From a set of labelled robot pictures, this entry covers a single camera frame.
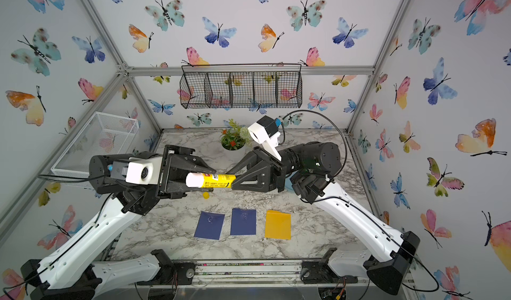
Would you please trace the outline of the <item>yellow glue stick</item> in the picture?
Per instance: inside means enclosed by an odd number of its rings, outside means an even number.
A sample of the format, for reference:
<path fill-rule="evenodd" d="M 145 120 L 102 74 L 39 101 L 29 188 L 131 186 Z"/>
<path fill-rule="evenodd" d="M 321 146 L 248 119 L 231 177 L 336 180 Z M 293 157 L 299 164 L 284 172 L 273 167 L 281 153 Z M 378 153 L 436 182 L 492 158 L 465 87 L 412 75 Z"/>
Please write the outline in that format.
<path fill-rule="evenodd" d="M 231 188 L 236 180 L 230 174 L 189 173 L 186 176 L 186 185 L 189 188 Z"/>

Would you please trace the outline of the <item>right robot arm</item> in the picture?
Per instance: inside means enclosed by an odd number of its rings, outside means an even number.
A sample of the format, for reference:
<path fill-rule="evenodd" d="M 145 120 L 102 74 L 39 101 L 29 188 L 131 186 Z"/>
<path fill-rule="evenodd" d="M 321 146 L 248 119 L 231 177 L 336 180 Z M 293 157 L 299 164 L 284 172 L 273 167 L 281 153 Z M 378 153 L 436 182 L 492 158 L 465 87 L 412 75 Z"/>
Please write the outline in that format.
<path fill-rule="evenodd" d="M 313 141 L 279 150 L 284 128 L 269 116 L 249 126 L 248 133 L 257 145 L 229 170 L 236 177 L 231 189 L 282 192 L 290 180 L 301 200 L 334 217 L 366 248 L 359 256 L 342 256 L 331 249 L 323 258 L 327 269 L 338 277 L 367 277 L 380 290 L 397 295 L 412 263 L 419 261 L 420 238 L 385 224 L 342 188 L 336 177 L 346 157 L 338 145 Z"/>

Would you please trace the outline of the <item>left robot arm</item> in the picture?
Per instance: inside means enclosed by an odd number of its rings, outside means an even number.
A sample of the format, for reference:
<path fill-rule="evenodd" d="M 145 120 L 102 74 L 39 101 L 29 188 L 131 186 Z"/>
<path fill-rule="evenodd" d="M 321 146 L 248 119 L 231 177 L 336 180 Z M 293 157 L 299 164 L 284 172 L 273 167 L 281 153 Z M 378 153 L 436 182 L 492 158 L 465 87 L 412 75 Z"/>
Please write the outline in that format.
<path fill-rule="evenodd" d="M 31 299 L 94 299 L 132 283 L 176 285 L 178 269 L 161 249 L 134 260 L 95 262 L 115 238 L 162 199 L 190 192 L 190 173 L 214 174 L 194 149 L 167 146 L 163 154 L 96 155 L 89 162 L 89 182 L 106 200 L 70 240 L 42 260 L 21 267 Z"/>

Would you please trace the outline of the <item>left navy envelope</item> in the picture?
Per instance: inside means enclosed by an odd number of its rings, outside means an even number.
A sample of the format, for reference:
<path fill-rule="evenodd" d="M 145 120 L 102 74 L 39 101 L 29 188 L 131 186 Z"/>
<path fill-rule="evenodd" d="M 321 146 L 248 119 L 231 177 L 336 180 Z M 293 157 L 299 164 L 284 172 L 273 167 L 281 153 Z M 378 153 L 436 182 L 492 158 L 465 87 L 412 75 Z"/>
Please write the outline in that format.
<path fill-rule="evenodd" d="M 221 213 L 201 212 L 194 237 L 207 240 L 219 240 L 225 215 Z"/>

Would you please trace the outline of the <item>potted flower plant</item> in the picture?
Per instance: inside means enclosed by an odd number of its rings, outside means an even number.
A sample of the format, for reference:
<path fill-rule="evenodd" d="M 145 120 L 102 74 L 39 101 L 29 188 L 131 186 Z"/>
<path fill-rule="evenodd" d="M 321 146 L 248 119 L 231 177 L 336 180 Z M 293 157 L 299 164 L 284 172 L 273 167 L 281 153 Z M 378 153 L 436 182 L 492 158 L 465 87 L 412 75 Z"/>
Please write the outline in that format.
<path fill-rule="evenodd" d="M 245 154 L 253 143 L 248 127 L 234 119 L 224 120 L 224 124 L 220 138 L 222 148 L 233 154 Z"/>

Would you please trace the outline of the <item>white mesh wall basket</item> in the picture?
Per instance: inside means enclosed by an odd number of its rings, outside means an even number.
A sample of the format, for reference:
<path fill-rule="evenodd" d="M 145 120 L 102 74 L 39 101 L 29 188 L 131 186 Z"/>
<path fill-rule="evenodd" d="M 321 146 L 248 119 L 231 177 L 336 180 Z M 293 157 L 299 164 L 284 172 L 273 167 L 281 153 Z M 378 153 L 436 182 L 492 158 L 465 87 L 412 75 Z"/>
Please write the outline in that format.
<path fill-rule="evenodd" d="M 53 164 L 51 172 L 70 180 L 87 178 L 93 156 L 127 153 L 138 130 L 135 118 L 96 112 Z"/>

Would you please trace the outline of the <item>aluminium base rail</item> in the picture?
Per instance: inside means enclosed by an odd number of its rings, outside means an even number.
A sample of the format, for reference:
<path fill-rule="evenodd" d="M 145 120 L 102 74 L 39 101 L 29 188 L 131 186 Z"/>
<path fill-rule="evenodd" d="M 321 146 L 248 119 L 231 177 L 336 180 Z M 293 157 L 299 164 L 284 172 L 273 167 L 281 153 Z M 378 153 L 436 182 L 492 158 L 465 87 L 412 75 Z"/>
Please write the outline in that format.
<path fill-rule="evenodd" d="M 340 274 L 327 264 L 326 259 L 305 260 L 156 260 L 150 268 L 148 256 L 127 261 L 94 263 L 100 273 L 113 274 L 119 269 L 129 273 L 127 282 L 151 287 L 201 288 L 201 287 L 335 287 L 340 284 L 366 283 L 367 277 L 358 269 L 349 268 Z"/>

